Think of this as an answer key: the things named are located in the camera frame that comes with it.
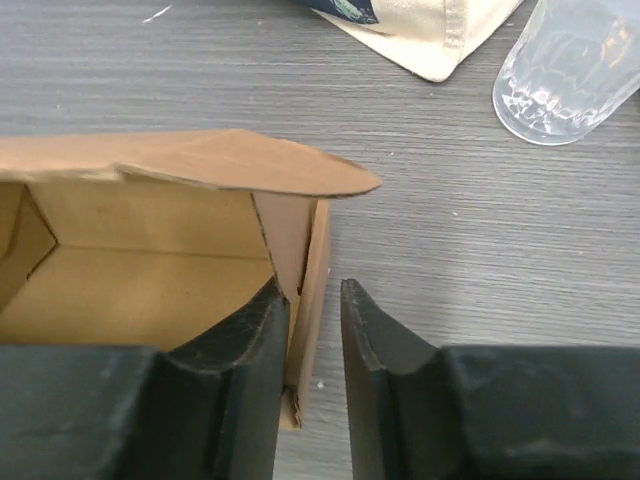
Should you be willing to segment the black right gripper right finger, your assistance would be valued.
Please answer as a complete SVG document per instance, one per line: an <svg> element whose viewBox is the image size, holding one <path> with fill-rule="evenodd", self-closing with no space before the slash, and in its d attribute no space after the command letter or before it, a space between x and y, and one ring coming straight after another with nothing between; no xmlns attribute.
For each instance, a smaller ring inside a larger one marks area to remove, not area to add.
<svg viewBox="0 0 640 480"><path fill-rule="evenodd" d="M357 479L635 479L639 352L434 346L341 284Z"/></svg>

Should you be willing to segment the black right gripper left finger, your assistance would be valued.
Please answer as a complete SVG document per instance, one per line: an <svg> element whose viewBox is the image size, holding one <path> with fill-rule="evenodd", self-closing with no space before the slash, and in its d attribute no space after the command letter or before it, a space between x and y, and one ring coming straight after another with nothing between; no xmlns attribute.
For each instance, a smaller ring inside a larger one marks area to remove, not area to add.
<svg viewBox="0 0 640 480"><path fill-rule="evenodd" d="M269 479L290 305L274 281L170 352L5 345L5 479Z"/></svg>

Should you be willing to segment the brown cardboard box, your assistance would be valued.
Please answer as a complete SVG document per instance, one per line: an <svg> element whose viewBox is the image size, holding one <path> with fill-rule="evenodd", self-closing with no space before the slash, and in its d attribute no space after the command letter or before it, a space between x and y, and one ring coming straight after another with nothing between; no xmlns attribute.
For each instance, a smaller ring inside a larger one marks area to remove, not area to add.
<svg viewBox="0 0 640 480"><path fill-rule="evenodd" d="M329 203L380 178L241 129L5 137L1 339L171 350L268 281L291 305L280 425L302 426Z"/></svg>

